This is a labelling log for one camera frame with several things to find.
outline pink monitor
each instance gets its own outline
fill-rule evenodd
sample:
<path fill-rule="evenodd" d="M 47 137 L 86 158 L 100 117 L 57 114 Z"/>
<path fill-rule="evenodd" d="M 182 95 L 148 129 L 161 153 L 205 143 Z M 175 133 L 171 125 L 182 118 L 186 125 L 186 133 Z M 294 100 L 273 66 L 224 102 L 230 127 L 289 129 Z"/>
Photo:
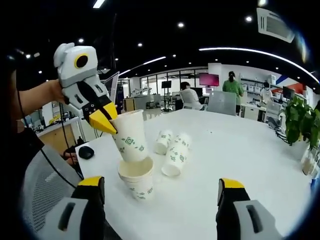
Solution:
<path fill-rule="evenodd" d="M 199 74 L 199 84 L 203 86 L 219 86 L 219 75 L 200 73 Z"/>

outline computer mouse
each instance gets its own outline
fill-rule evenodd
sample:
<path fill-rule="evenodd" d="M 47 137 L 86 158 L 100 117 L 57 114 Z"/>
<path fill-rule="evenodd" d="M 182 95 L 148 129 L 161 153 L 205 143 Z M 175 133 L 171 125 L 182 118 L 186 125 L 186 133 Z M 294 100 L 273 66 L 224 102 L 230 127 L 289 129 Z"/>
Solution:
<path fill-rule="evenodd" d="M 95 154 L 95 151 L 89 146 L 82 146 L 79 149 L 79 157 L 82 159 L 90 159 Z"/>

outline person in white shirt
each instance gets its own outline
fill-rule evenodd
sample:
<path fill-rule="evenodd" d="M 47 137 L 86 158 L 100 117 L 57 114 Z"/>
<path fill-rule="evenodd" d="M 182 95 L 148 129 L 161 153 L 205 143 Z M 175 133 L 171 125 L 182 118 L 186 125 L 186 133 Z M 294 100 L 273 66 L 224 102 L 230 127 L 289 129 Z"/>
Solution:
<path fill-rule="evenodd" d="M 268 82 L 263 83 L 263 89 L 261 90 L 261 102 L 267 104 L 271 101 L 272 91 L 270 90 L 270 84 Z"/>
<path fill-rule="evenodd" d="M 187 81 L 180 84 L 180 89 L 180 95 L 184 103 L 193 105 L 197 110 L 202 109 L 203 106 L 199 102 L 197 92 L 190 88 L 190 84 Z"/>

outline white paper cup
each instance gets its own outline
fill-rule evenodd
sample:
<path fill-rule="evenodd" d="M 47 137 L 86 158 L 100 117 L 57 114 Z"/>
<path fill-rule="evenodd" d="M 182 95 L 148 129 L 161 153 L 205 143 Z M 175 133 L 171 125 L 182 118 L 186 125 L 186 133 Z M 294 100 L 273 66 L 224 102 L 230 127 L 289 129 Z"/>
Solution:
<path fill-rule="evenodd" d="M 148 156 L 143 110 L 120 114 L 110 122 L 118 131 L 112 137 L 124 161 L 142 161 Z"/>
<path fill-rule="evenodd" d="M 191 137 L 188 134 L 182 132 L 175 137 L 175 139 L 172 141 L 171 144 L 172 145 L 173 144 L 182 144 L 183 146 L 190 148 L 191 143 L 192 143 Z"/>
<path fill-rule="evenodd" d="M 188 160 L 189 149 L 181 142 L 173 143 L 165 155 L 165 162 L 161 169 L 162 173 L 168 177 L 179 176 L 186 161 Z"/>
<path fill-rule="evenodd" d="M 153 170 L 153 160 L 146 157 L 142 161 L 121 161 L 118 174 L 133 198 L 138 201 L 147 201 L 154 196 Z"/>
<path fill-rule="evenodd" d="M 171 130 L 162 130 L 154 145 L 154 151 L 160 155 L 166 155 L 167 149 L 171 143 L 173 133 Z"/>

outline white table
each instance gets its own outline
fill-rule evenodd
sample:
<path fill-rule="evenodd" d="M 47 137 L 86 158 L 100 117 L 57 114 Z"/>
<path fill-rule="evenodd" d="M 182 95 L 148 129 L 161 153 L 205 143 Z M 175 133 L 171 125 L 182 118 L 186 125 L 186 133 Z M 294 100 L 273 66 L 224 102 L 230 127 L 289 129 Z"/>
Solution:
<path fill-rule="evenodd" d="M 153 201 L 141 203 L 130 196 L 118 176 L 121 155 L 110 135 L 86 144 L 94 149 L 93 158 L 79 158 L 84 177 L 104 176 L 106 219 L 123 240 L 217 239 L 219 178 L 243 183 L 250 198 L 259 200 L 273 214 L 282 235 L 305 211 L 310 179 L 290 158 L 289 146 L 266 124 L 189 109 L 144 123 L 155 161 Z M 164 157 L 152 152 L 163 129 L 183 131 L 193 139 L 190 160 L 177 178 L 161 175 Z"/>

